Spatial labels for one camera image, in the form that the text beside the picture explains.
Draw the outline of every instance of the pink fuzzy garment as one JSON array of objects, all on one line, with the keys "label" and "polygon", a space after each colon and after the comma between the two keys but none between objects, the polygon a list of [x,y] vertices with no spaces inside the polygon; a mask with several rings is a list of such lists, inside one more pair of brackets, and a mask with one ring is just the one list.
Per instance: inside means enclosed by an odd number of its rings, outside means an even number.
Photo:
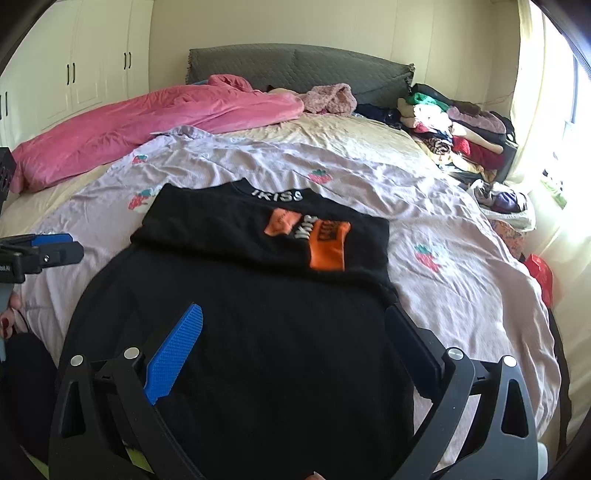
[{"label": "pink fuzzy garment", "polygon": [[265,127],[299,118],[302,102],[290,93],[267,95],[242,77],[220,74],[207,85],[180,85],[105,105],[70,118],[20,144],[11,190],[38,192],[124,157],[152,132],[191,125],[213,134]]},{"label": "pink fuzzy garment", "polygon": [[346,83],[312,87],[312,90],[299,97],[304,102],[304,110],[311,113],[326,109],[328,113],[345,116],[352,114],[357,107],[357,100]]}]

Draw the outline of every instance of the bed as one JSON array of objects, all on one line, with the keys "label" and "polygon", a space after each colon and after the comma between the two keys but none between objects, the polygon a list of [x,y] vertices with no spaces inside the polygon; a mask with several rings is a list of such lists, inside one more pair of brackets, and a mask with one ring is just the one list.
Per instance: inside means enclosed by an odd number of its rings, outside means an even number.
[{"label": "bed", "polygon": [[[392,105],[403,96],[414,70],[353,52],[292,45],[196,49],[189,63],[187,83],[220,73],[243,76],[258,89],[302,92],[343,82],[360,102],[375,105]],[[28,328],[56,364],[86,285],[129,244],[162,184],[203,188],[240,178],[268,192],[311,188],[387,218],[389,275],[405,310],[445,346],[458,346],[471,358],[496,362],[514,355],[528,384],[538,436],[545,432],[558,402],[560,373],[539,285],[471,197],[410,136],[352,116],[304,113],[214,136],[179,126],[114,163],[17,198],[2,212],[0,236],[67,231],[85,246],[80,265],[44,271],[17,287]],[[113,216],[119,220],[113,223]],[[64,284],[72,286],[68,292]],[[415,393],[415,428],[429,407]],[[442,466],[455,460],[475,407],[474,401],[468,405]]]}]

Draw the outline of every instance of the white wardrobe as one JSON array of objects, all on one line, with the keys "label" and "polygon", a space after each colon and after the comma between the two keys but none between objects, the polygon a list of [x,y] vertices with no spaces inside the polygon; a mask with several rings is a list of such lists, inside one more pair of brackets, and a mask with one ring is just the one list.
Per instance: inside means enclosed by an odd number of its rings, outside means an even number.
[{"label": "white wardrobe", "polygon": [[62,0],[27,34],[0,76],[0,146],[148,93],[152,0]]}]

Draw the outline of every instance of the beige bedsheet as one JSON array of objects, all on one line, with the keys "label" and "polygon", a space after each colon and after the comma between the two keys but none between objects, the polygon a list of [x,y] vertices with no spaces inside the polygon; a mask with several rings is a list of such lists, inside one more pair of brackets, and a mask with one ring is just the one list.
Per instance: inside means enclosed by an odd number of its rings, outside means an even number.
[{"label": "beige bedsheet", "polygon": [[91,181],[99,178],[110,165],[101,165],[41,192],[23,193],[3,208],[0,216],[0,237],[29,233],[45,215],[58,208]]},{"label": "beige bedsheet", "polygon": [[[331,150],[343,157],[390,163],[393,153],[416,155],[420,150],[405,132],[380,122],[358,117],[313,115],[268,127],[225,134],[266,142],[303,143]],[[107,171],[110,164],[96,167],[38,193],[25,193],[8,205],[0,216],[0,237],[29,233],[46,214]]]}]

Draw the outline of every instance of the wall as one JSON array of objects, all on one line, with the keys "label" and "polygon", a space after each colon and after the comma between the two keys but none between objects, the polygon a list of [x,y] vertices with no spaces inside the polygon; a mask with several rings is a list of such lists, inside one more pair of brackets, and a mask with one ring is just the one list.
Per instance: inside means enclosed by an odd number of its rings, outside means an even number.
[{"label": "wall", "polygon": [[519,10],[517,2],[503,1],[493,6],[495,52],[486,109],[509,116],[519,63]]},{"label": "wall", "polygon": [[504,63],[497,9],[490,0],[155,0],[150,88],[184,83],[190,48],[301,43],[414,63],[416,82],[482,103],[504,88],[495,79],[489,94],[493,64]]}]

